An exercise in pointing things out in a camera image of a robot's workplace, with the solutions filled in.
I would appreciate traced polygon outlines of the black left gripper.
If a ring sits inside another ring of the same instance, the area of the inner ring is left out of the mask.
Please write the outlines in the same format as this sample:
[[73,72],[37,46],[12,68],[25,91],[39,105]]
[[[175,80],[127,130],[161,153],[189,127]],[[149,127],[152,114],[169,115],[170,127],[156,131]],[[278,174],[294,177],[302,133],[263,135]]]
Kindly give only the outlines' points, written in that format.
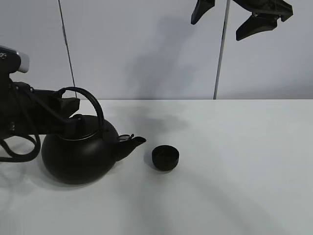
[[33,89],[24,82],[0,79],[0,135],[57,134],[82,137],[85,118],[76,114],[80,99],[58,91]]

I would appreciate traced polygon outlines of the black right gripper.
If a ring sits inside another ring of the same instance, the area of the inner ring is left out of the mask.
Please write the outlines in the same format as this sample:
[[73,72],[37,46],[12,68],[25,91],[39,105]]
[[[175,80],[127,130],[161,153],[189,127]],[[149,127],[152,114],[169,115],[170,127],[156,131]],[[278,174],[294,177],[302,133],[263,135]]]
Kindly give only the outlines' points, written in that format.
[[[240,41],[257,33],[272,31],[277,27],[277,18],[285,22],[293,16],[292,5],[284,0],[234,0],[252,15],[236,30],[236,40]],[[215,0],[197,0],[191,15],[191,24],[215,6]]]

